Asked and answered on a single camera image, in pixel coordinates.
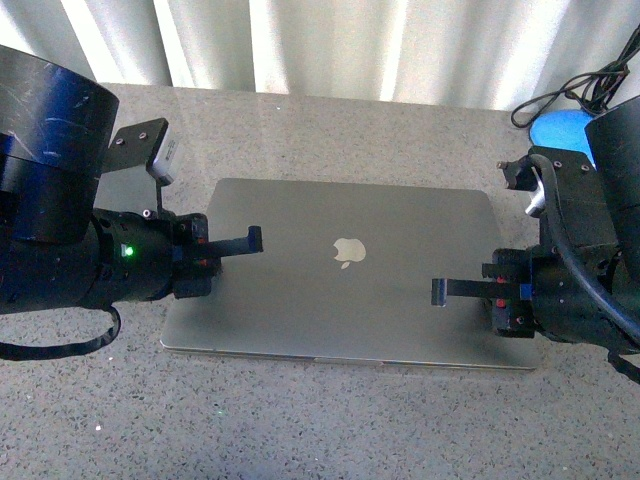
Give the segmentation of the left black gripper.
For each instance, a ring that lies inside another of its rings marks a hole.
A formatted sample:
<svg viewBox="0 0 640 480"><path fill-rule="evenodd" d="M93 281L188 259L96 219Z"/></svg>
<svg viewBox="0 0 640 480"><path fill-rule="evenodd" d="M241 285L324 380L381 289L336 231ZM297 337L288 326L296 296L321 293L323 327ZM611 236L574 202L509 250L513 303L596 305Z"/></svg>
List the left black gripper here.
<svg viewBox="0 0 640 480"><path fill-rule="evenodd" d="M244 237L208 242L208 221L201 213L146 219L130 212L96 209L92 226L99 241L96 278L82 298L85 308L119 301L155 301L206 296L221 271L219 258L262 253L260 226ZM205 244L205 259L189 259L184 249Z"/></svg>

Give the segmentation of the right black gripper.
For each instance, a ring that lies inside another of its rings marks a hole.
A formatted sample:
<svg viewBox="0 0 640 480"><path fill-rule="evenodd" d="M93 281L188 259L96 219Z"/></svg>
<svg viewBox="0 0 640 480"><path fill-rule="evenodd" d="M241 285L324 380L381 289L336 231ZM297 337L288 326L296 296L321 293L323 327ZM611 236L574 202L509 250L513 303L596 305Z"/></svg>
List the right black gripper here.
<svg viewBox="0 0 640 480"><path fill-rule="evenodd" d="M532 338L539 333L559 343L591 344L615 353L639 351L639 344L590 299L557 256L498 249L482 266L482 275L490 281L434 278L431 305L445 307L449 296L486 299L498 336Z"/></svg>

